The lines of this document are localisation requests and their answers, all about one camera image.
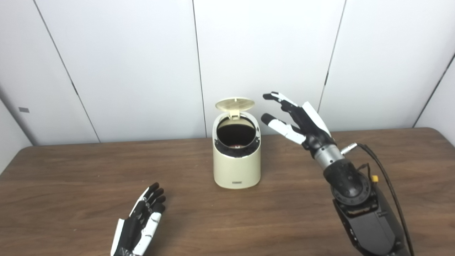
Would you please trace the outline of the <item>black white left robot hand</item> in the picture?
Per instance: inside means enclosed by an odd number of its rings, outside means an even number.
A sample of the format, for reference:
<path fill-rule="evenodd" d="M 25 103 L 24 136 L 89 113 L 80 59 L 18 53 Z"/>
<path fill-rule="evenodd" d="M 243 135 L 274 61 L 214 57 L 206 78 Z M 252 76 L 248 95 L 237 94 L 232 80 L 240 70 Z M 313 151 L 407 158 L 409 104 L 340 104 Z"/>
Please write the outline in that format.
<path fill-rule="evenodd" d="M 111 256 L 143 256 L 149 248 L 166 207 L 164 189 L 158 182 L 145 189 L 129 216 L 119 219 L 113 237 Z"/>

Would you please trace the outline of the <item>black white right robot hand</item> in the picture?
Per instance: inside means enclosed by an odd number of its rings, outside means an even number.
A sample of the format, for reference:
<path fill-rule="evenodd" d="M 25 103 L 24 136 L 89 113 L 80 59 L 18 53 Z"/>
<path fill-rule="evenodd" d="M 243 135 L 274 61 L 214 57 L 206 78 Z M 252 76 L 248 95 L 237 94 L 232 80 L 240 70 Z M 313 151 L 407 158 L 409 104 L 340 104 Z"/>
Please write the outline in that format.
<path fill-rule="evenodd" d="M 312 157 L 322 147 L 336 145 L 324 121 L 309 102 L 300 106 L 279 92 L 263 94 L 263 98 L 278 102 L 281 110 L 287 112 L 297 126 L 281 121 L 268 113 L 261 116 L 262 122 L 290 141 L 303 146 Z"/>

